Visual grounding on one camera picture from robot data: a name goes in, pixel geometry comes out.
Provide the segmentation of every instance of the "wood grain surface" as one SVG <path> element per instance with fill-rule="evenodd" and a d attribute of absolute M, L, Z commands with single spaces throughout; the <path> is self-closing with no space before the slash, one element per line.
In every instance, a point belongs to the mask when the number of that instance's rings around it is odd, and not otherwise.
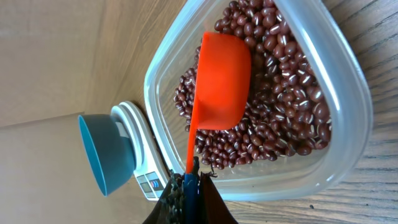
<path fill-rule="evenodd" d="M 146 70 L 184 2 L 106 1 L 86 113 L 108 113 L 121 100 L 144 109 Z M 355 170 L 329 190 L 294 200 L 227 202 L 240 223 L 398 223 L 398 1 L 323 2 L 351 44 L 371 89 L 370 143 Z M 139 190 L 135 180 L 123 187 L 129 190 Z M 134 196 L 140 201 L 144 197 Z M 134 199 L 121 197 L 120 203 L 134 205 Z M 132 211 L 136 218 L 131 223 L 142 222 L 154 206 L 141 203 L 147 210 Z"/>

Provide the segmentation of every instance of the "blue bowl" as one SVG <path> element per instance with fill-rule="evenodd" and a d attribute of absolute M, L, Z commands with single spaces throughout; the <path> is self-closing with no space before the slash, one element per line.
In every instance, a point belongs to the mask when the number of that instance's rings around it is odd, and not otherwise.
<path fill-rule="evenodd" d="M 108 114 L 79 115 L 78 120 L 88 161 L 106 197 L 125 184 L 136 168 L 131 141 L 121 134 L 120 122 Z"/>

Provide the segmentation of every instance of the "pile of red beans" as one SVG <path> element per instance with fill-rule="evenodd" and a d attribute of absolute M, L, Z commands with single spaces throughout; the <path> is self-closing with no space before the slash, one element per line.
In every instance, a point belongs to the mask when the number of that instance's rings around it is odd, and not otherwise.
<path fill-rule="evenodd" d="M 231 1 L 215 30 L 251 50 L 251 86 L 242 120 L 229 130 L 198 130 L 201 162 L 219 169 L 256 160 L 306 156 L 327 147 L 331 119 L 313 70 L 272 0 Z M 180 77 L 174 102 L 189 131 L 200 47 Z"/>

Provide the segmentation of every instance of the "teal bowl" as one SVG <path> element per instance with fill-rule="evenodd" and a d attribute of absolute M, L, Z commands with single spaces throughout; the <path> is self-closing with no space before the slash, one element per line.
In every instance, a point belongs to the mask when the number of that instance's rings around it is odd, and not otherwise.
<path fill-rule="evenodd" d="M 78 122 L 91 170 L 106 197 L 125 184 L 136 168 L 131 141 L 120 130 L 123 124 L 108 114 L 79 115 Z"/>

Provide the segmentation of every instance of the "orange spatula handle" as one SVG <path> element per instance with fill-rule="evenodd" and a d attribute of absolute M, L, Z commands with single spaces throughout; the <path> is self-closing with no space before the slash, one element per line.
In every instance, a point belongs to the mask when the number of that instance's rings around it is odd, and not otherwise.
<path fill-rule="evenodd" d="M 195 139 L 197 136 L 198 129 L 198 105 L 196 104 L 193 107 L 192 118 L 191 118 L 191 126 L 189 129 L 188 136 L 188 147 L 187 147 L 187 167 L 185 170 L 186 174 L 190 174 L 193 169 L 193 148 L 195 147 Z"/>

